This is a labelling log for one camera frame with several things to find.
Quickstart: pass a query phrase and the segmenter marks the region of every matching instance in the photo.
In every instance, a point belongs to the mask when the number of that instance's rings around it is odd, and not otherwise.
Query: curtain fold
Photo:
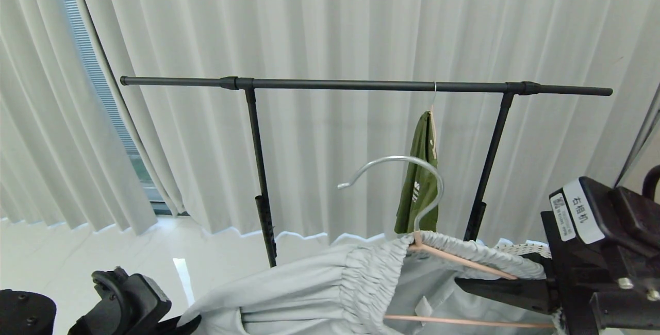
[[[127,76],[537,81],[613,97],[516,97],[480,238],[544,239],[547,195],[580,175],[613,184],[660,81],[658,0],[78,0]],[[208,231],[259,229],[242,92],[119,87],[123,118],[175,210]],[[257,91],[276,232],[369,237],[393,229],[405,154],[431,93]],[[499,95],[438,93],[438,231],[463,235]]]
[[[61,0],[0,0],[0,208],[12,222],[156,222]]]

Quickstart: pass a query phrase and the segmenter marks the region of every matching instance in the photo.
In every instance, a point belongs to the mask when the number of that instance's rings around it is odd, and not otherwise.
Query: clothes rack
[[[202,79],[187,77],[120,77],[125,86],[213,86],[229,90],[245,91],[247,110],[250,115],[250,128],[254,144],[255,161],[261,194],[255,197],[261,230],[266,244],[266,252],[271,267],[276,265],[276,244],[271,218],[271,206],[268,198],[268,185],[266,181],[266,166],[263,162],[261,135],[259,133],[259,119],[257,118],[257,100],[255,89],[311,89],[311,90],[358,90],[358,91],[445,91],[460,93],[502,93],[500,112],[498,113],[495,128],[488,146],[488,153],[484,163],[479,184],[474,195],[474,202],[470,211],[467,227],[465,227],[464,240],[476,240],[479,234],[481,220],[486,211],[483,201],[488,177],[492,170],[495,154],[497,153],[504,124],[509,108],[516,95],[533,94],[570,94],[570,95],[612,95],[609,88],[590,88],[580,86],[547,86],[530,81],[505,83],[467,83],[467,82],[436,82],[436,81],[351,81],[351,80],[303,80],[303,79],[254,79],[252,77],[221,77],[219,79]]]

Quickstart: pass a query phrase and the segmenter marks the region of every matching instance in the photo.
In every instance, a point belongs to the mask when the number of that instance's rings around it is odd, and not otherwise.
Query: vertical black pole
[[[247,111],[250,114],[250,128],[252,129],[252,142],[254,144],[254,156],[257,161],[257,173],[259,175],[259,187],[261,195],[255,197],[257,211],[259,211],[259,221],[261,222],[261,232],[263,242],[266,244],[266,253],[271,267],[277,265],[275,257],[277,248],[275,245],[275,236],[273,232],[273,219],[271,218],[271,204],[268,200],[268,185],[266,184],[266,168],[263,164],[263,152],[261,150],[261,135],[259,134],[259,119],[257,118],[257,98],[254,89],[245,89],[245,98],[247,99]]]
[[[481,220],[484,218],[484,213],[486,212],[484,193],[486,192],[486,185],[488,185],[488,177],[490,177],[490,171],[492,170],[493,163],[495,162],[497,147],[500,145],[500,139],[502,139],[502,132],[504,131],[506,117],[509,114],[509,108],[511,108],[511,102],[514,100],[515,95],[515,93],[504,93],[504,96],[502,96],[500,113],[497,116],[497,121],[495,122],[495,130],[493,131],[493,136],[490,139],[488,154],[486,154],[486,162],[484,163],[484,169],[481,171],[481,178],[479,178],[479,185],[476,187],[476,196],[474,196],[474,204],[472,204],[470,219],[467,221],[467,227],[465,228],[465,236],[463,238],[464,241],[476,240],[476,236],[479,234]]]

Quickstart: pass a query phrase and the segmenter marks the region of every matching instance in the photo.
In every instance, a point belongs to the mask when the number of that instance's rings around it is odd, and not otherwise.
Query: garment label
[[[564,186],[564,195],[571,211],[571,216],[575,222],[577,234],[584,243],[594,243],[605,238],[603,231],[598,227],[596,218],[587,196],[584,194],[580,180],[576,179]]]
[[[566,207],[566,201],[564,201],[564,195],[561,192],[555,194],[550,198],[550,204],[552,206],[552,211],[554,211],[554,220],[557,222],[559,236],[562,241],[574,239],[575,228],[573,227],[573,222],[571,222],[571,217],[568,215],[568,208]]]
[[[422,296],[422,300],[417,303],[415,314],[420,317],[431,317],[433,314],[433,308],[431,307],[431,304],[428,303],[428,299],[426,299],[425,296]]]

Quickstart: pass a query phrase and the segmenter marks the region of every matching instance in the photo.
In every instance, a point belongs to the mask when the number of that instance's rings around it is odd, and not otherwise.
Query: gray garment
[[[540,264],[472,241],[427,231],[422,232],[422,240],[519,278],[545,278]],[[417,333],[422,328],[419,322],[384,323],[383,316],[414,315],[422,296],[436,309],[434,314],[446,310],[456,318],[468,318],[455,307],[456,303],[452,303],[453,308],[445,308],[453,292],[460,291],[452,278],[498,277],[427,253],[408,254],[412,242],[408,234],[379,245],[335,246],[313,257],[274,267],[213,290],[195,302],[179,324],[202,314],[195,335]],[[549,321],[546,316],[542,322]]]

